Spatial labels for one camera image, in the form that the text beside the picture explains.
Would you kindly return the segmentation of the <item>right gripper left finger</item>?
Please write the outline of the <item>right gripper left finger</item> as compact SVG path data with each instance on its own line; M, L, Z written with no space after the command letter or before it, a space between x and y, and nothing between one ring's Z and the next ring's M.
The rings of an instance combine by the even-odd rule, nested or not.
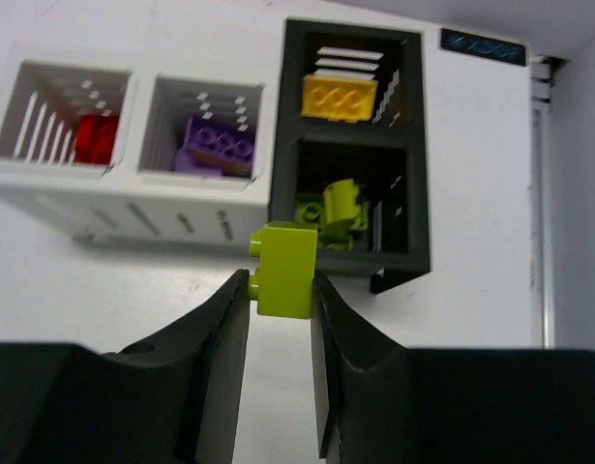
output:
M118 353L0 342L0 463L229 463L249 275Z

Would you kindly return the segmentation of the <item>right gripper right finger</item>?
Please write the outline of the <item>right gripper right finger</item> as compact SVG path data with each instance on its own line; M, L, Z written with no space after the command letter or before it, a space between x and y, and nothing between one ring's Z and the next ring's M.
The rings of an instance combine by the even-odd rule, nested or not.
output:
M595 463L595 352L407 348L312 282L328 463Z

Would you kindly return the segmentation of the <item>green long lego brick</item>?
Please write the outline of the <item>green long lego brick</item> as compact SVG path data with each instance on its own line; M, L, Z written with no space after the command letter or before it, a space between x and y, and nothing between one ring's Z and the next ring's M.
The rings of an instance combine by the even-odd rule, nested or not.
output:
M294 220L317 227L317 245L320 248L345 251L353 248L353 236L350 232L336 233L326 225L325 206L321 194L298 193L295 197Z

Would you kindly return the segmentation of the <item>small green lego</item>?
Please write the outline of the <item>small green lego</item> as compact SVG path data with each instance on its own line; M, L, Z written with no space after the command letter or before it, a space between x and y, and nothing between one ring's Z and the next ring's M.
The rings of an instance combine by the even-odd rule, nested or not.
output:
M317 251L314 224L272 221L253 233L250 256L259 266L249 278L249 299L263 316L312 317L312 280Z

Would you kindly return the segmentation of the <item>purple lego brick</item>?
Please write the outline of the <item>purple lego brick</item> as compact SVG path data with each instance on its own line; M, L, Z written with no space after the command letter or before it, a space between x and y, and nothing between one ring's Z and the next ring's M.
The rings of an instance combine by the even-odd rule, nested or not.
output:
M255 135L225 123L192 116L183 146L174 157L173 170L211 177L250 178Z

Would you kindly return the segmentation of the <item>red lego brick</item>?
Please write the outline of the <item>red lego brick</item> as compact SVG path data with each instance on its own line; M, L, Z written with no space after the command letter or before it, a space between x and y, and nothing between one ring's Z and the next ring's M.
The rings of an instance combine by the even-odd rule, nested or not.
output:
M110 164L118 130L117 116L84 115L75 138L74 161L107 166Z

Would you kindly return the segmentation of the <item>orange yellow lego brick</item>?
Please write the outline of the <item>orange yellow lego brick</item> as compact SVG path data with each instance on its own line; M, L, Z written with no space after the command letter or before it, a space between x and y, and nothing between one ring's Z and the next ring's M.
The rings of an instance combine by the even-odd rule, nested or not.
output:
M303 77L303 117L357 123L372 117L378 82L307 74Z

